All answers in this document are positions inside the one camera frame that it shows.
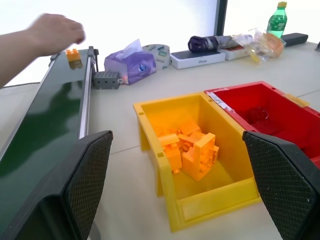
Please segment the yellow plastic storage bin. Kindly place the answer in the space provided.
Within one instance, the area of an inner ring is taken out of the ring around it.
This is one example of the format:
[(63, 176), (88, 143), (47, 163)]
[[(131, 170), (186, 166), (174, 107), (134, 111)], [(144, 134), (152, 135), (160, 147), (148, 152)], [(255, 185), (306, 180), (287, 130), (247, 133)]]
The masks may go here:
[(261, 201), (244, 129), (205, 93), (134, 104), (140, 148), (176, 232)]

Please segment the green plastic soda bottle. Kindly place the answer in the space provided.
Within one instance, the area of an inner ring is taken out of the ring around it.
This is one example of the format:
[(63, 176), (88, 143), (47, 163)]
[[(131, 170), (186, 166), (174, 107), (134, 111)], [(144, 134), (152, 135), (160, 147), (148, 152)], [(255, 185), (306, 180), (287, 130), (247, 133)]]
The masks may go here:
[(281, 38), (286, 24), (287, 24), (287, 14), (286, 14), (287, 2), (281, 1), (277, 5), (277, 9), (274, 14), (269, 18), (266, 32)]

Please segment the dark vertical window post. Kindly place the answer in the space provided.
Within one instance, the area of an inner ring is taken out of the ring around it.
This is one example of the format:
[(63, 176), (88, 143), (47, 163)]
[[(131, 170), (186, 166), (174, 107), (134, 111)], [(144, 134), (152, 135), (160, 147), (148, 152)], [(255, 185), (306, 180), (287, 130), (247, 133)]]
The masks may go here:
[(227, 7), (228, 0), (217, 0), (214, 22), (214, 34), (217, 36), (224, 34)]

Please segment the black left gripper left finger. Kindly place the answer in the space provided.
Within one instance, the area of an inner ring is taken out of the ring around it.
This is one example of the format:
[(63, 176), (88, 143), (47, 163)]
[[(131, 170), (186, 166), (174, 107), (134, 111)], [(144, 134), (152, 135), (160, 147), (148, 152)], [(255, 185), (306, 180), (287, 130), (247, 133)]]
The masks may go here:
[(113, 133), (77, 140), (32, 190), (0, 240), (87, 240), (102, 196)]

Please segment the clear plastic bag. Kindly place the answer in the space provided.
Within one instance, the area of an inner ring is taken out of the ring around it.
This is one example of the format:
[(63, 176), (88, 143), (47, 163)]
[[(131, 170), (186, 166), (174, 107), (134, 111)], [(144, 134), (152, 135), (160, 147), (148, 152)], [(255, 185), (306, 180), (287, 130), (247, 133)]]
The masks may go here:
[(231, 38), (258, 64), (280, 57), (287, 44), (282, 38), (259, 28), (232, 35)]

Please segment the dark green conveyor belt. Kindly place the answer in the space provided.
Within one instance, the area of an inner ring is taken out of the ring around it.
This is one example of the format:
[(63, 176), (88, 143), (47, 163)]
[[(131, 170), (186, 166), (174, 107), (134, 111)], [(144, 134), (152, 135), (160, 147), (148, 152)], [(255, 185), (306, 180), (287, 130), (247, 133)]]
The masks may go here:
[(70, 151), (85, 127), (82, 114), (99, 51), (79, 51), (81, 67), (70, 65), (64, 52), (52, 56), (25, 116), (0, 152), (0, 235), (40, 180)]

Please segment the round wet wipes canister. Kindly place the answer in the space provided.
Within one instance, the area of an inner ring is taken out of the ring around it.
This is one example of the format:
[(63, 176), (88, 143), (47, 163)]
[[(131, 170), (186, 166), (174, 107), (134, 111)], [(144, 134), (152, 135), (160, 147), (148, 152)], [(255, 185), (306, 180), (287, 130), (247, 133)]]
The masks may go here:
[(156, 69), (158, 71), (166, 69), (170, 64), (170, 47), (163, 44), (149, 44), (142, 47), (145, 52), (153, 54)]

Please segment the purple tissue pack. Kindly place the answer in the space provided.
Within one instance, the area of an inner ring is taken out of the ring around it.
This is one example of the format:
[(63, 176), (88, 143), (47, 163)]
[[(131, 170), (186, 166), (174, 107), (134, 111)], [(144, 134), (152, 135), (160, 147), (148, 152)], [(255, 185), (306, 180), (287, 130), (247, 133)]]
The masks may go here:
[(142, 49), (139, 39), (108, 55), (104, 68), (106, 72), (118, 72), (124, 85), (132, 85), (157, 71), (154, 55)]

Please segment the black rectangular case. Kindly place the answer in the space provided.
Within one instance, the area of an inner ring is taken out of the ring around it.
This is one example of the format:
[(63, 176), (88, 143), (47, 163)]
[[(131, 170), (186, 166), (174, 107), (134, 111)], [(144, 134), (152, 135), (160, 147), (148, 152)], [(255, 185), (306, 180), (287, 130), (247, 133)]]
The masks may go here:
[(290, 33), (281, 36), (281, 39), (285, 42), (285, 47), (292, 47), (300, 44), (304, 44), (308, 40), (307, 34), (302, 33)]

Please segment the person's bare hand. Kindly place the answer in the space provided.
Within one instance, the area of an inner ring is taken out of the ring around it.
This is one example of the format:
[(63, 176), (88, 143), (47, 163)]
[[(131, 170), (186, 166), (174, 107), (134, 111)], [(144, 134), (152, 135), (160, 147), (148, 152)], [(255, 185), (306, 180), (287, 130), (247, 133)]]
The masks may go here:
[(26, 30), (39, 56), (49, 56), (79, 45), (86, 36), (81, 23), (60, 14), (44, 13)]

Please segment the red plastic storage bin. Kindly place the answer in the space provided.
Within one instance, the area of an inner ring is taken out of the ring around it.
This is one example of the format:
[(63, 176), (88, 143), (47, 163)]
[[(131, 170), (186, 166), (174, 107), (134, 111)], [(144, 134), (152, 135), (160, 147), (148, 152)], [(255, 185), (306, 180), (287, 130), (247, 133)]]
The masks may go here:
[(297, 145), (320, 169), (320, 112), (264, 82), (205, 90), (245, 130)]

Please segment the orange studded brick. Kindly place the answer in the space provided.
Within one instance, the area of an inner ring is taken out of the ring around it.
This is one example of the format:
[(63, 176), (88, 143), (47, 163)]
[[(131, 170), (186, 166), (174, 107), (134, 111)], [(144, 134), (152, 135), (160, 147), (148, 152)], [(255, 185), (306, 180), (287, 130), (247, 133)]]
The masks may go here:
[(165, 153), (165, 156), (167, 157), (171, 172), (173, 174), (177, 174), (180, 172), (180, 169), (182, 168), (182, 160), (181, 160), (181, 153), (178, 148), (177, 143), (172, 143), (163, 146), (163, 150)]

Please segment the orange cylinder block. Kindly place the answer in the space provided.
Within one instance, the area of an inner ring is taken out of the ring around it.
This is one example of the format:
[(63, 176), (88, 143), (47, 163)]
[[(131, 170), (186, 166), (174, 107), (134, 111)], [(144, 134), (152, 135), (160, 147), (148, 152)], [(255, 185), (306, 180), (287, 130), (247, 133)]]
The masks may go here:
[(158, 140), (162, 146), (176, 144), (180, 141), (175, 133), (159, 136)]

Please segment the orange toy building block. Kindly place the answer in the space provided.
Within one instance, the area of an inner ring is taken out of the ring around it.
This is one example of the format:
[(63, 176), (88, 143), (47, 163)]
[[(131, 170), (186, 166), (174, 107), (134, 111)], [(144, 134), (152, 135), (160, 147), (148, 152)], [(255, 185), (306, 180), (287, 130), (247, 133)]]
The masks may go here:
[(80, 52), (77, 49), (67, 49), (65, 51), (67, 60), (69, 63), (76, 62), (81, 60)]

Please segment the orange square frame block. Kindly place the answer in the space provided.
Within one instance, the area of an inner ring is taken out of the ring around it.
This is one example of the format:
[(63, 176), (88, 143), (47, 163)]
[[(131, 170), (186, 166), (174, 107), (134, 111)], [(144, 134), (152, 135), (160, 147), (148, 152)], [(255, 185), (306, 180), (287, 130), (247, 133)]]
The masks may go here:
[(182, 171), (195, 181), (201, 180), (217, 161), (216, 136), (210, 132), (193, 132), (191, 136), (178, 137), (182, 141)]

